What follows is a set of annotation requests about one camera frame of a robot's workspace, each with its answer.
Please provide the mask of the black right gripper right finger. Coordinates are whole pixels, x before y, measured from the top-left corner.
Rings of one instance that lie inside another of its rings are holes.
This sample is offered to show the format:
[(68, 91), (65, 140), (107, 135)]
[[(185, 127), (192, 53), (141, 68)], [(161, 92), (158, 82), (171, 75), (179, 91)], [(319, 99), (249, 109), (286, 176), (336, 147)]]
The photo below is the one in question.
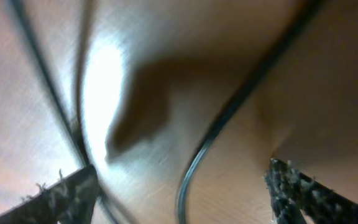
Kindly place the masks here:
[(265, 173), (273, 219), (279, 224), (358, 224), (358, 204), (279, 159)]

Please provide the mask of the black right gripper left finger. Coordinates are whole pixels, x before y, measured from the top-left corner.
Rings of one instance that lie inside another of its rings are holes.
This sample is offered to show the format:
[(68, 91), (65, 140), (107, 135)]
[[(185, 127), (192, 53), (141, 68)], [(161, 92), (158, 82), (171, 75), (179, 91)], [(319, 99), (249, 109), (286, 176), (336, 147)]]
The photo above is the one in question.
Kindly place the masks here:
[(0, 224), (90, 224), (98, 195), (97, 172), (88, 165), (47, 189), (41, 186), (38, 195), (0, 214)]

